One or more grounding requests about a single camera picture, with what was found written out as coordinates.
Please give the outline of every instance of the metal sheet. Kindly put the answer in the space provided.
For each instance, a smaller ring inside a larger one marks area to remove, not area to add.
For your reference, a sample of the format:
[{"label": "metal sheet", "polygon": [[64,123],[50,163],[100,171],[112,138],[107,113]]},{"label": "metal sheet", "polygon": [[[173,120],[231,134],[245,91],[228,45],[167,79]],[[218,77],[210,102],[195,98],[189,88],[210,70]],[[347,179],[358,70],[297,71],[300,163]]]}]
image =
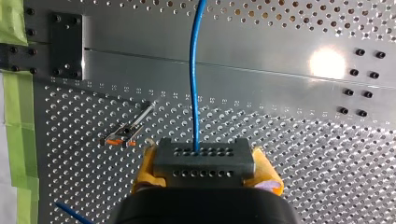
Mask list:
[{"label": "metal sheet", "polygon": [[[40,0],[31,5],[84,14],[87,48],[186,61],[193,18],[188,15],[195,2],[174,1],[171,7],[169,2]],[[396,8],[392,4],[336,1],[309,6],[295,1],[299,4],[294,7],[291,1],[269,2],[209,3],[198,61],[396,87],[392,75]],[[365,49],[364,57],[356,56],[356,49]],[[385,59],[375,57],[379,50],[387,53]],[[350,76],[352,68],[361,74]],[[380,79],[369,78],[372,71]]]},{"label": "metal sheet", "polygon": [[[40,222],[70,221],[56,209],[49,212],[57,200],[94,222],[105,222],[111,208],[130,191],[145,138],[191,141],[190,101],[177,92],[163,91],[155,113],[145,120],[137,147],[100,147],[97,138],[106,127],[138,114],[134,100],[158,97],[143,88],[59,81],[35,84],[35,104],[42,108],[36,113],[41,140]],[[203,140],[228,142],[247,137],[251,145],[263,146],[285,181],[284,197],[305,223],[394,220],[393,130],[314,119],[318,114],[299,119],[248,102],[239,104],[211,104],[204,98]]]},{"label": "metal sheet", "polygon": [[[11,61],[42,71],[35,78],[39,223],[72,222],[54,208],[57,200],[105,222],[130,191],[145,138],[190,142],[186,60],[194,4],[25,1],[36,12],[26,17],[27,28],[36,30],[30,40],[44,51],[35,60],[16,55]],[[394,4],[209,4],[198,55],[203,140],[246,137],[263,146],[285,181],[284,197],[304,223],[394,222]],[[46,15],[52,10],[84,15],[86,81],[45,78]],[[357,48],[366,54],[355,55]],[[377,59],[378,50],[387,57]],[[348,75],[351,68],[360,74]],[[379,79],[369,78],[371,71]],[[345,89],[354,95],[344,95]],[[361,96],[364,91],[373,98]],[[97,138],[137,115],[144,100],[158,107],[145,120],[137,147],[99,147]],[[349,115],[338,114],[338,106]],[[357,116],[358,109],[368,118]]]}]

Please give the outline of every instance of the blue wire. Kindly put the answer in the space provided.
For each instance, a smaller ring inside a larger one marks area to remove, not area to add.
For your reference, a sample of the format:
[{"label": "blue wire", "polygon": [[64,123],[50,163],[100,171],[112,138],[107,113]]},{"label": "blue wire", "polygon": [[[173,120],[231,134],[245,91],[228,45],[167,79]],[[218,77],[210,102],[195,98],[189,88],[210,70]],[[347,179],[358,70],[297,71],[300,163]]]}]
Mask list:
[{"label": "blue wire", "polygon": [[87,218],[80,216],[75,211],[73,211],[71,208],[67,207],[66,204],[64,204],[64,203],[55,203],[55,204],[60,209],[64,210],[67,214],[69,214],[73,218],[77,219],[82,224],[93,224],[93,222],[89,221]]},{"label": "blue wire", "polygon": [[205,11],[206,0],[200,0],[198,8],[195,13],[194,24],[191,31],[190,42],[190,88],[191,88],[191,104],[192,104],[192,118],[193,118],[193,146],[196,152],[199,151],[199,107],[198,107],[198,92],[196,81],[196,54],[197,41],[199,29],[201,27],[202,15]]}]

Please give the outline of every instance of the black bolt head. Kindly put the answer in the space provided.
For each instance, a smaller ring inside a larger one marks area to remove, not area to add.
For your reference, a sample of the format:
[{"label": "black bolt head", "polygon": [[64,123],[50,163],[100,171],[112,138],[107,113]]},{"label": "black bolt head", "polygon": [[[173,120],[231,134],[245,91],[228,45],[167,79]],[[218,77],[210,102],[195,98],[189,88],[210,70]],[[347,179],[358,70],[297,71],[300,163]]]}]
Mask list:
[{"label": "black bolt head", "polygon": [[350,89],[344,90],[344,94],[345,94],[345,95],[351,96],[351,95],[353,95],[353,93],[354,93],[353,90],[350,90]]},{"label": "black bolt head", "polygon": [[367,98],[372,98],[372,97],[373,97],[373,93],[370,92],[370,91],[365,91],[364,94],[363,94],[363,96],[364,96],[364,97],[367,97]]},{"label": "black bolt head", "polygon": [[356,69],[351,69],[351,70],[349,71],[349,74],[352,75],[352,76],[354,76],[354,77],[356,77],[356,76],[359,74],[359,71],[356,70]]},{"label": "black bolt head", "polygon": [[33,16],[33,15],[35,15],[35,10],[28,7],[28,8],[26,8],[26,14],[28,14],[29,16]]},{"label": "black bolt head", "polygon": [[377,79],[379,78],[379,74],[377,72],[370,73],[370,78]]},{"label": "black bolt head", "polygon": [[356,54],[359,56],[363,56],[366,53],[366,50],[364,49],[357,49],[356,50]]},{"label": "black bolt head", "polygon": [[62,21],[62,17],[61,17],[60,15],[54,15],[54,16],[53,16],[53,20],[54,20],[55,22],[61,22],[61,21]]},{"label": "black bolt head", "polygon": [[18,53],[18,49],[15,48],[15,47],[11,47],[11,48],[9,48],[9,52],[11,52],[11,53]]},{"label": "black bolt head", "polygon": [[60,75],[62,73],[62,70],[58,69],[58,68],[55,68],[55,69],[53,69],[52,72],[53,72],[53,75],[58,76],[58,75]]},{"label": "black bolt head", "polygon": [[358,115],[361,116],[361,117],[367,117],[367,112],[364,111],[364,110],[359,110],[358,111]]},{"label": "black bolt head", "polygon": [[377,52],[375,55],[375,57],[377,57],[379,59],[383,59],[383,58],[385,58],[385,56],[387,56],[387,54],[382,51]]},{"label": "black bolt head", "polygon": [[343,115],[347,115],[347,113],[349,112],[349,110],[346,109],[345,107],[341,107],[338,111],[339,111],[341,114],[343,114]]},{"label": "black bolt head", "polygon": [[37,73],[37,69],[36,69],[36,68],[31,68],[31,69],[29,69],[29,72],[30,72],[32,75],[34,75],[34,74]]},{"label": "black bolt head", "polygon": [[29,36],[34,36],[36,34],[36,31],[34,29],[28,29],[26,31],[26,34],[28,34]]},{"label": "black bolt head", "polygon": [[37,50],[36,49],[28,49],[27,53],[33,56],[33,55],[37,54]]},{"label": "black bolt head", "polygon": [[11,66],[11,71],[13,71],[13,72],[19,72],[19,71],[20,71],[20,68],[19,68],[17,65],[12,65],[12,66]]}]

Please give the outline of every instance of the metal rod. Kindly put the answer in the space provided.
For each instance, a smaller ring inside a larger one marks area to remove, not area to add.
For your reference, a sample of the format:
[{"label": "metal rod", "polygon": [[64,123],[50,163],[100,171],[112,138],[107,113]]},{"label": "metal rod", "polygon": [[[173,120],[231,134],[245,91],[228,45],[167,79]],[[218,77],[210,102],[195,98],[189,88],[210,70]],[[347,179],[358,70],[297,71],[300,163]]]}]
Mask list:
[{"label": "metal rod", "polygon": [[151,103],[149,107],[147,107],[139,116],[137,116],[136,119],[134,119],[134,121],[132,121],[131,128],[138,125],[142,121],[142,119],[144,119],[148,115],[148,113],[154,109],[154,107],[155,104]]}]

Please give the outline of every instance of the green tape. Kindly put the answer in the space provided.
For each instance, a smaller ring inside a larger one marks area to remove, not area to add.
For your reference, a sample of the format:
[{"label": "green tape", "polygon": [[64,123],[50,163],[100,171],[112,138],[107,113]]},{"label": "green tape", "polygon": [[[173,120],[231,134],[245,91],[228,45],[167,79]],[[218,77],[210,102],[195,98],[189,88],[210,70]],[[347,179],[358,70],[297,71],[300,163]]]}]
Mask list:
[{"label": "green tape", "polygon": [[19,189],[18,224],[36,224],[39,182],[35,149],[33,77],[28,72],[2,73],[11,184]]},{"label": "green tape", "polygon": [[27,46],[22,0],[0,1],[0,43]]},{"label": "green tape", "polygon": [[32,193],[29,189],[18,189],[17,190],[17,223],[18,224],[30,224],[31,223],[31,197]]}]

